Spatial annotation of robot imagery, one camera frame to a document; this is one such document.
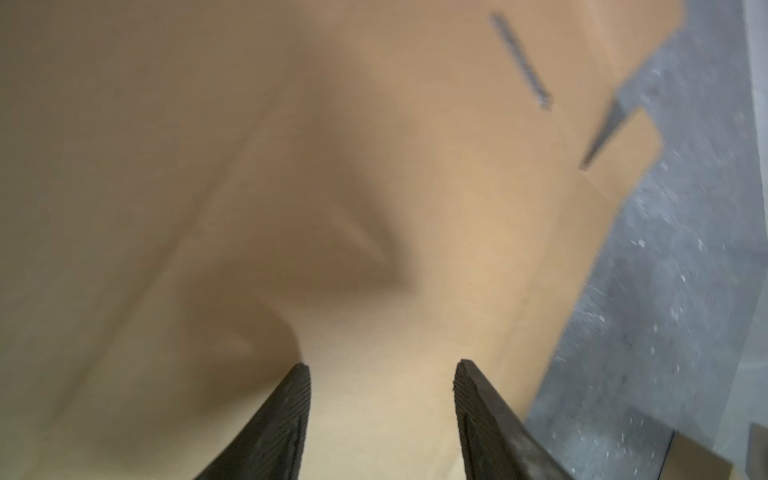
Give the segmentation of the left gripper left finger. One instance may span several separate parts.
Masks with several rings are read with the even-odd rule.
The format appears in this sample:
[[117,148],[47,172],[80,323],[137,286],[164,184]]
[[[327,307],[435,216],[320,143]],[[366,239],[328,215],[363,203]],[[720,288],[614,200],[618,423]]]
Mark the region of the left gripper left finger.
[[311,375],[294,365],[198,480],[288,480],[299,477],[311,406]]

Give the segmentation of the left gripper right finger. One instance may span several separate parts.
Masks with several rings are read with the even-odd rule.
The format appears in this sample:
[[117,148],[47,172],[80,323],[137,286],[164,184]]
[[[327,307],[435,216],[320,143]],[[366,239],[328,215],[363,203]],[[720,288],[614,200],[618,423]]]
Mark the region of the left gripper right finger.
[[453,380],[465,475],[471,480],[568,480],[478,366],[461,360]]

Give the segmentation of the cardboard box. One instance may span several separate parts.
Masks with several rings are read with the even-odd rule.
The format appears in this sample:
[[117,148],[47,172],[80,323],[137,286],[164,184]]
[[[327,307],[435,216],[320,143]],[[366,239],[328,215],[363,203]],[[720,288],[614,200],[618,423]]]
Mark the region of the cardboard box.
[[679,1],[5,1],[1,475],[188,479],[297,362],[305,479],[459,479],[660,152]]
[[734,479],[733,464],[704,445],[675,431],[658,479],[729,480]]

